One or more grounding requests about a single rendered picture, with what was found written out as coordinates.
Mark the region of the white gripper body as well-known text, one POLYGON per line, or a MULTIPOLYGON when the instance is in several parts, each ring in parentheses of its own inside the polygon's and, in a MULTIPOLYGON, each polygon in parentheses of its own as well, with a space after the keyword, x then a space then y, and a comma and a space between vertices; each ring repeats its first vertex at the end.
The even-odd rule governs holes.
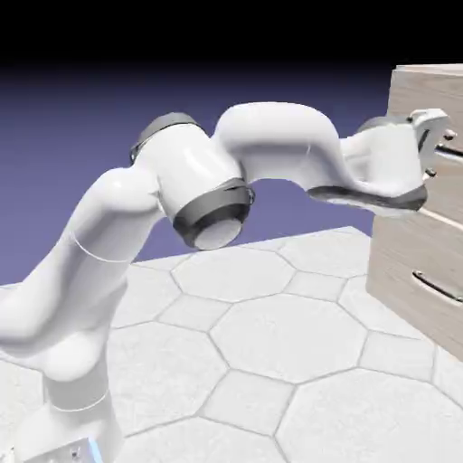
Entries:
POLYGON ((435 165, 436 147, 449 125, 449 116, 442 109, 415 109, 410 114, 415 130, 423 178, 435 165))

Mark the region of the light wood drawer front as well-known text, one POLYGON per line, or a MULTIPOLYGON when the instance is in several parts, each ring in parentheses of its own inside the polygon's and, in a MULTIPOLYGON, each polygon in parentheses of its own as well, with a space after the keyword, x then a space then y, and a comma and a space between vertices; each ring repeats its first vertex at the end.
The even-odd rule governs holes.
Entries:
POLYGON ((463 362, 463 304, 421 284, 414 270, 463 296, 463 228, 422 213, 375 218, 367 291, 463 362))
MULTIPOLYGON (((448 129, 457 133, 440 144, 463 151, 463 64, 405 65, 391 76, 388 109, 377 121, 395 135, 399 128, 413 128, 410 114, 415 109, 442 109, 449 116, 448 129)), ((463 159, 436 152, 437 174, 423 178, 428 201, 422 214, 463 228, 463 159)))

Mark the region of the light wood cabinet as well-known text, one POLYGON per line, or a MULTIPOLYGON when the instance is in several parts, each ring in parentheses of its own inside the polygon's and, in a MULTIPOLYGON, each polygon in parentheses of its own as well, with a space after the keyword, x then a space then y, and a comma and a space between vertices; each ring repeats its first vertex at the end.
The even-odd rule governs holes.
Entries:
POLYGON ((463 362, 463 63, 392 72, 389 114, 425 108, 450 117, 430 165, 429 198, 416 214, 374 219, 366 288, 463 362))

